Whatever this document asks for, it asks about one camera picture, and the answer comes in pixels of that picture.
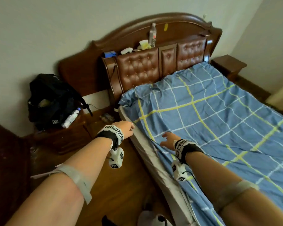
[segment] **person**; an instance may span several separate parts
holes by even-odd
[[[125,139],[133,134],[134,125],[131,122],[120,121],[113,125],[121,129]],[[161,146],[171,150],[175,150],[174,141],[181,139],[170,132],[164,133],[163,137],[166,137],[166,141],[161,142]],[[82,173],[92,187],[111,149],[111,140],[106,137],[95,138],[64,164]],[[188,152],[185,161],[212,203],[219,198],[218,191],[242,181],[242,178],[202,152]],[[84,197],[74,181],[64,173],[55,173],[30,194],[6,226],[72,226],[76,224],[83,203]],[[283,226],[283,212],[253,188],[245,190],[224,206],[219,215],[227,226]]]

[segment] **person's right arm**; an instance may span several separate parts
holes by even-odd
[[[169,132],[163,134],[163,137],[166,137],[166,141],[161,142],[161,146],[170,150],[174,150],[174,140],[181,139]],[[221,190],[230,184],[242,181],[242,178],[235,173],[201,152],[187,153],[185,160],[204,194],[212,203],[219,198]],[[219,215],[228,226],[283,226],[283,212],[265,195],[253,188],[238,195],[220,211]]]

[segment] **backpack strap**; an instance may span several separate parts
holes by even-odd
[[[90,110],[90,108],[89,108],[89,105],[85,102],[85,100],[82,98],[82,96],[79,94],[79,92],[76,91],[76,90],[75,90],[71,85],[69,85],[68,83],[65,83],[65,84],[67,84],[67,86],[69,87],[69,89],[72,91],[74,98],[75,98],[76,100],[78,100],[79,102],[82,103],[83,109],[87,109],[88,112],[90,113],[90,115],[93,117],[93,114],[92,114],[92,112],[91,112],[91,110]]]

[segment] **yellow sticker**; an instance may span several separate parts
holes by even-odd
[[[164,31],[168,30],[168,23],[164,24]]]

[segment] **hand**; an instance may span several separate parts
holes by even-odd
[[[133,135],[134,124],[132,122],[119,121],[119,122],[113,123],[112,125],[115,125],[116,127],[121,129],[124,135],[124,139]]]
[[[170,132],[165,132],[162,137],[166,137],[166,141],[162,141],[160,146],[161,147],[166,147],[169,148],[170,150],[175,151],[174,149],[174,140],[181,140],[181,137],[170,133]]]

